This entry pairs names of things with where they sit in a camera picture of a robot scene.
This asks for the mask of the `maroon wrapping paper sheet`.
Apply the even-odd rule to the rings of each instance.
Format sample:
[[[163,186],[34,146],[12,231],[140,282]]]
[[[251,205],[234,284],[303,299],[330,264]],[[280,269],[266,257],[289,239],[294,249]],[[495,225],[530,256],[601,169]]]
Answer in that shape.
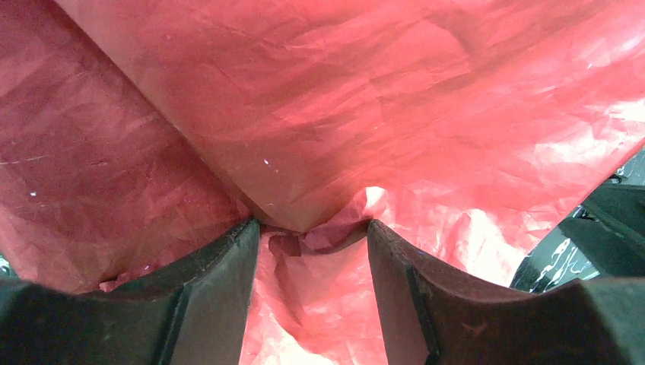
[[[3,1],[1,253],[68,294],[259,222],[237,364],[385,364],[372,220],[504,286],[644,143],[642,1]]]

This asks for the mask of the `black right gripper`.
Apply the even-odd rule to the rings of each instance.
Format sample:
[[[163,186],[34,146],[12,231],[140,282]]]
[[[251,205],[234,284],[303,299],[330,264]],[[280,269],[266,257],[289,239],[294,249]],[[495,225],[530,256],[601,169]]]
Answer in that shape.
[[[644,185],[612,175],[520,263],[511,288],[543,293],[574,279],[644,275]]]

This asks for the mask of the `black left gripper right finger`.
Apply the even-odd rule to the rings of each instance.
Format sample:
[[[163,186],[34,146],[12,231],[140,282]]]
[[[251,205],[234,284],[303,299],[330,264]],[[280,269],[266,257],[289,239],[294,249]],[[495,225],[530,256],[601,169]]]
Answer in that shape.
[[[368,259],[390,364],[642,364],[644,281],[502,287],[412,245],[383,222]]]

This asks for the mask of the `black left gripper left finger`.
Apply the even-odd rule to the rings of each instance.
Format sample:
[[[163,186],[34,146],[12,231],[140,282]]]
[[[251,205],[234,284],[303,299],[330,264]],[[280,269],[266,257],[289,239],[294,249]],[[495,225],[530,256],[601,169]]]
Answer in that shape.
[[[259,255],[250,219],[110,292],[1,281],[3,364],[237,364]]]

